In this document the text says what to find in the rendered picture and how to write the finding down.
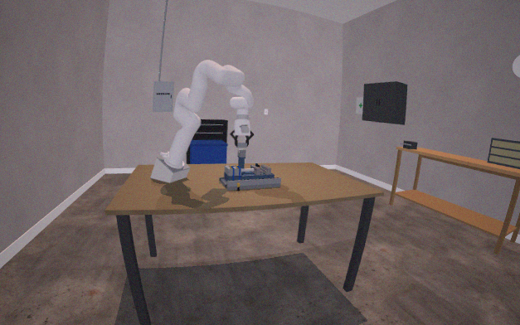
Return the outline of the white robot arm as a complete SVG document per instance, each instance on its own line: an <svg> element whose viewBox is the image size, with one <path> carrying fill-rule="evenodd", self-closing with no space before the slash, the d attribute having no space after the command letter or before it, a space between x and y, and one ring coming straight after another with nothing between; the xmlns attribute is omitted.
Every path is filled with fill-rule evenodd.
<svg viewBox="0 0 520 325"><path fill-rule="evenodd" d="M250 119L249 109L253 107L254 100L252 93L242 85L245 81L244 73L232 65L221 66L215 61L202 61L194 70L191 89L182 89L176 98L173 117L182 128L177 131L170 151L160 153L164 162L170 167L184 167L183 159L195 132L201 125L201 120L195 113L202 109L208 88L207 78L218 85L226 85L229 93L241 96L231 98L230 106L238 109L236 119Z"/></svg>

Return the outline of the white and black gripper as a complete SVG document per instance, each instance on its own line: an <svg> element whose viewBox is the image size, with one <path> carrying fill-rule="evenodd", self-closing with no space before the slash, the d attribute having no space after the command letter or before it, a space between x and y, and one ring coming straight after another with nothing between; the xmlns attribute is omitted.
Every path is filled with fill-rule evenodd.
<svg viewBox="0 0 520 325"><path fill-rule="evenodd" d="M241 132L241 128L240 126L241 125L248 125L249 126L249 130L250 130L250 121L248 119L237 119L235 120L235 125L234 125L234 130L230 133L230 136L233 137L233 139L235 139L235 145L237 146L238 145L238 136L246 136L246 143L247 143L247 147L249 145L249 140L251 139L251 137L254 136L254 134L250 131L249 133L242 133ZM233 133L235 133L234 136ZM251 136L249 137L249 135L251 134Z"/></svg>

